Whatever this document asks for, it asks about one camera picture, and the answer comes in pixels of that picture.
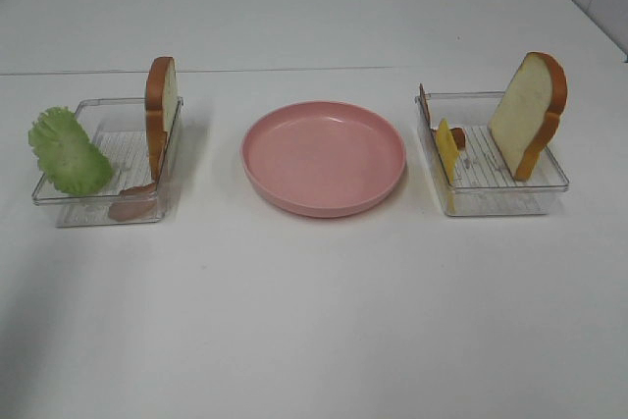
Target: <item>plate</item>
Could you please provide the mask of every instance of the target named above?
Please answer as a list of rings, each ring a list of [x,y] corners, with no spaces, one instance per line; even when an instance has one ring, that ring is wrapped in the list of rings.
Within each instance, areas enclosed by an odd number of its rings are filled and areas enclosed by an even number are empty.
[[[244,137],[241,158],[262,197],[316,218],[377,205],[405,169],[403,140],[389,122],[327,101],[295,103],[264,116]]]

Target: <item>bread slice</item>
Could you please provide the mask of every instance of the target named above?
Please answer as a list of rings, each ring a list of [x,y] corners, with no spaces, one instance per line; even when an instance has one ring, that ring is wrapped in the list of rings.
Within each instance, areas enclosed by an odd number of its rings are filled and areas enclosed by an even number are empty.
[[[144,97],[148,162],[154,182],[159,180],[170,131],[177,113],[177,101],[175,60],[171,57],[157,58],[148,73]]]
[[[513,178],[527,181],[567,102],[564,70],[546,53],[526,54],[489,122]]]

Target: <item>clear plastic container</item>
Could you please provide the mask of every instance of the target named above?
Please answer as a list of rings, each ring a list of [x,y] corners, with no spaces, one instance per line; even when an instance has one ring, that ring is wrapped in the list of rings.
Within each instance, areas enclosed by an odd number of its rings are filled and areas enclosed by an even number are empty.
[[[154,183],[148,165],[144,99],[102,98],[80,102],[75,116],[91,141],[109,158],[114,177],[98,193],[77,197],[57,190],[43,174],[32,193],[33,203],[49,213],[57,228],[162,220],[171,203],[182,106],[183,99],[179,97],[159,181]]]
[[[512,178],[488,129],[502,96],[503,92],[463,92],[416,97],[419,138],[443,211],[449,216],[543,215],[569,188],[569,180],[547,148],[528,181]],[[442,118],[451,128],[463,128],[466,137],[453,182],[447,178],[433,132]]]

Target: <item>bread crust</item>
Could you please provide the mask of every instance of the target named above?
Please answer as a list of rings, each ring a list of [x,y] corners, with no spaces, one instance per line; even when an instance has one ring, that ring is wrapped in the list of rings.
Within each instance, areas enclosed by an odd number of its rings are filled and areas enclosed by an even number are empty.
[[[146,80],[144,106],[146,111],[146,142],[148,144],[148,163],[154,182],[159,180],[164,160],[168,132],[164,130],[164,86],[166,75],[174,59],[163,56],[153,61]]]
[[[551,78],[551,100],[546,110],[543,123],[523,152],[521,162],[513,176],[517,181],[527,181],[532,176],[532,171],[539,161],[541,152],[548,145],[558,129],[560,115],[567,104],[567,78],[562,67],[547,53],[528,53],[528,55],[531,54],[541,58],[548,68]]]

